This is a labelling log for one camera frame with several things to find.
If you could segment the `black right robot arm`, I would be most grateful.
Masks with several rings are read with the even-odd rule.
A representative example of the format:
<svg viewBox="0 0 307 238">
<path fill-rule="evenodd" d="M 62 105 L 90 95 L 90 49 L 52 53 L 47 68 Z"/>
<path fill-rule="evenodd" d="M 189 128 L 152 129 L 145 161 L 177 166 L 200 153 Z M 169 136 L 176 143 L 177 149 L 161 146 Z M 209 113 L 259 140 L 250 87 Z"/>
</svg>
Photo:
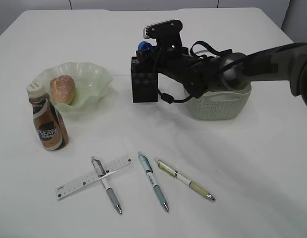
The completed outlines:
<svg viewBox="0 0 307 238">
<path fill-rule="evenodd" d="M 256 81 L 288 81 L 293 96 L 301 96 L 307 106 L 307 43 L 292 43 L 250 55 L 232 50 L 217 51 L 198 41 L 207 54 L 193 48 L 139 44 L 131 59 L 132 100 L 148 103 L 177 100 L 158 88 L 158 74 L 180 83 L 187 100 L 206 92 L 239 91 Z"/>
</svg>

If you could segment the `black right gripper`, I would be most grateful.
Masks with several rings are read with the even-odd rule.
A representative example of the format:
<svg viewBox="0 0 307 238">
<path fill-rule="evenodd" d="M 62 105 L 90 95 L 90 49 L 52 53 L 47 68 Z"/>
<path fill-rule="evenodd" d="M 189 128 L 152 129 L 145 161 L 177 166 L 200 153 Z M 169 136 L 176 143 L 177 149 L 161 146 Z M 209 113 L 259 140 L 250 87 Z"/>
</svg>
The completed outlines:
<svg viewBox="0 0 307 238">
<path fill-rule="evenodd" d="M 158 46 L 153 46 L 152 52 L 137 50 L 136 57 L 140 62 L 153 61 L 153 72 L 157 72 L 157 75 L 163 74 L 182 84 L 188 92 L 188 98 L 199 98 L 207 91 L 225 90 L 218 73 L 225 51 L 219 52 L 211 46 L 205 48 L 212 56 L 197 55 L 192 48 L 187 47 L 163 51 Z M 156 78 L 158 96 L 172 98 L 171 95 L 162 93 L 158 89 L 158 76 Z"/>
</svg>

